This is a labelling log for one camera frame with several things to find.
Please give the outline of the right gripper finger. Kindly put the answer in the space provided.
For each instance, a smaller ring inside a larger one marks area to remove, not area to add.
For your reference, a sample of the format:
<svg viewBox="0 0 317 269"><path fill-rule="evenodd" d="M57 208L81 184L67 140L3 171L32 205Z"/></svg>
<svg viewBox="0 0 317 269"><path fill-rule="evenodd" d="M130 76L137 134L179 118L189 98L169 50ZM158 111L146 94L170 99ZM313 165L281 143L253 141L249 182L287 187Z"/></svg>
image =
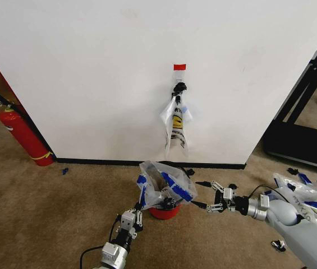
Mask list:
<svg viewBox="0 0 317 269"><path fill-rule="evenodd" d="M227 208L226 204L224 203L218 203L213 205L207 205L206 203L198 201L191 201L191 203L205 210L207 213L222 213Z"/></svg>
<svg viewBox="0 0 317 269"><path fill-rule="evenodd" d="M216 181L211 181L211 182L208 182L208 181L202 181L202 182L195 182L196 184L198 185L201 185L203 187L208 187L208 188L212 188L214 189L215 191L218 191L220 193L223 193L224 192L224 188L219 184L217 183Z"/></svg>

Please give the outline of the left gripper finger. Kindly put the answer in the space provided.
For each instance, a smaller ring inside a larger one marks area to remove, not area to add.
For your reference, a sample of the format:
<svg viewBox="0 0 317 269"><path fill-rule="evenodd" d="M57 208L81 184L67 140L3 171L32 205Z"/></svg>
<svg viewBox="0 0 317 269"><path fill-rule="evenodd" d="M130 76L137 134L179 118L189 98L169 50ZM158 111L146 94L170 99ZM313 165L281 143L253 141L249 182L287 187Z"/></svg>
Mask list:
<svg viewBox="0 0 317 269"><path fill-rule="evenodd" d="M134 206L129 208L128 211L132 212L132 213L136 213L138 211L141 211L142 207L143 207L143 205L142 205L142 202L141 202L141 195L139 195L139 197L138 197L136 203L134 204Z"/></svg>
<svg viewBox="0 0 317 269"><path fill-rule="evenodd" d="M140 203L136 203L134 207L134 214L135 214L135 224L134 228L136 232L143 231L143 214L142 214L143 206Z"/></svg>

